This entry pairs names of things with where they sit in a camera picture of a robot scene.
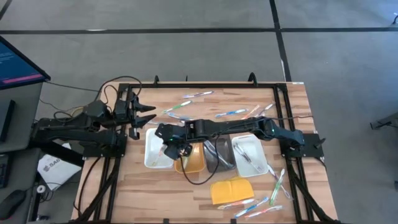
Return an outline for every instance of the computer mouse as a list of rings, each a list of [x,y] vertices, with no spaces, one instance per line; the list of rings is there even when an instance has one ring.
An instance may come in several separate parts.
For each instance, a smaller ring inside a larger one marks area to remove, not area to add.
[[[26,198],[26,192],[24,190],[15,190],[9,194],[0,203],[0,220],[6,220],[11,217],[17,208],[24,202]]]

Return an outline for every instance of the computer monitor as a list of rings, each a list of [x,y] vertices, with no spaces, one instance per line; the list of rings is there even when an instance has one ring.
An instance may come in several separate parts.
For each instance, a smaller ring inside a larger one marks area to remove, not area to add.
[[[45,71],[0,36],[0,90],[50,79]]]

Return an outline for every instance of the white plastic tray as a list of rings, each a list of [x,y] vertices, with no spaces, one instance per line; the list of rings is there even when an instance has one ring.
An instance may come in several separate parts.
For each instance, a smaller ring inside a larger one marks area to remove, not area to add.
[[[254,164],[261,166],[264,169],[263,172],[258,172],[234,149],[236,167],[238,168],[239,176],[253,177],[268,173],[266,155],[264,154],[260,140],[255,135],[249,134],[232,138],[232,145],[234,146],[235,144],[239,144],[239,146],[241,146],[241,149],[245,151]]]
[[[159,157],[159,151],[163,145],[163,140],[155,135],[155,131],[156,128],[150,128],[146,133],[144,165],[152,169],[171,168],[174,164],[172,159],[163,153]],[[152,166],[152,163],[155,162],[158,157],[159,159],[156,165]]]

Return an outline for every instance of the wooden table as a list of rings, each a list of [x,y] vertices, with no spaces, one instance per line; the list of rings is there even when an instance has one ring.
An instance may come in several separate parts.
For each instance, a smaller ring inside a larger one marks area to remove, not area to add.
[[[116,88],[119,82],[110,83]],[[302,83],[287,83],[290,105],[294,116],[311,115],[305,87]],[[189,115],[195,119],[215,119],[215,114],[231,110],[247,108],[251,110],[256,105],[265,107],[274,102],[272,89],[267,88],[216,88],[209,89],[215,92],[198,98],[193,98],[194,103],[175,110],[178,114]],[[183,95],[208,91],[194,88],[143,88],[139,95],[140,103],[156,106],[156,110],[144,114],[157,114],[154,121],[176,122],[175,119],[161,114],[164,109],[179,105],[186,101]],[[113,107],[116,93],[112,88],[106,89],[109,98],[108,105]],[[286,116],[285,105],[281,100],[284,117]],[[240,119],[243,115],[225,116],[217,121]],[[266,116],[277,117],[275,106],[267,111]],[[297,129],[305,133],[313,133],[316,129],[312,118],[295,118],[294,123]],[[237,170],[221,172],[203,185],[192,185],[187,182],[183,174],[174,169],[149,169],[144,165],[145,133],[149,128],[156,128],[155,125],[147,124],[142,130],[141,139],[133,141],[128,139],[126,155],[121,160],[118,186],[113,207],[112,223],[162,223],[163,218],[169,218],[172,223],[229,223],[233,215],[244,207],[236,207],[230,210],[217,210],[217,205],[212,205],[210,198],[210,185],[218,180],[225,180],[238,175]],[[247,133],[235,134],[232,136],[245,135]],[[285,167],[285,159],[280,154],[278,140],[262,141],[264,153],[268,163],[278,173]],[[95,158],[85,162],[81,180],[83,180]],[[312,158],[304,158],[303,164],[307,178],[308,189],[319,206],[332,218],[337,218],[333,198],[330,192],[328,177],[325,168],[319,161]],[[95,165],[88,178],[84,189],[82,207],[86,208],[96,193],[100,184],[103,159]],[[201,182],[209,176],[207,169],[200,173],[188,174],[188,177],[195,182]],[[275,180],[270,174],[264,174],[248,178],[255,198],[270,197],[275,187]],[[289,189],[289,181],[286,175],[283,183]],[[300,207],[303,219],[306,219],[304,202],[301,194]],[[104,218],[108,196],[104,197],[101,218]],[[279,192],[276,205],[283,205],[284,209],[278,212],[259,215],[245,220],[238,219],[239,223],[295,223],[293,203],[287,200],[283,192]],[[72,218],[77,217],[74,211]]]

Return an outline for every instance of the yellow bowl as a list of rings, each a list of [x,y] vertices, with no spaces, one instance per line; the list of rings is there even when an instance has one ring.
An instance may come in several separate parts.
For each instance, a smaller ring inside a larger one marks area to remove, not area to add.
[[[192,144],[192,152],[189,157],[183,157],[184,166],[186,174],[193,172],[200,172],[205,168],[205,155],[203,154],[203,143]],[[175,171],[182,174],[181,160],[174,161]]]

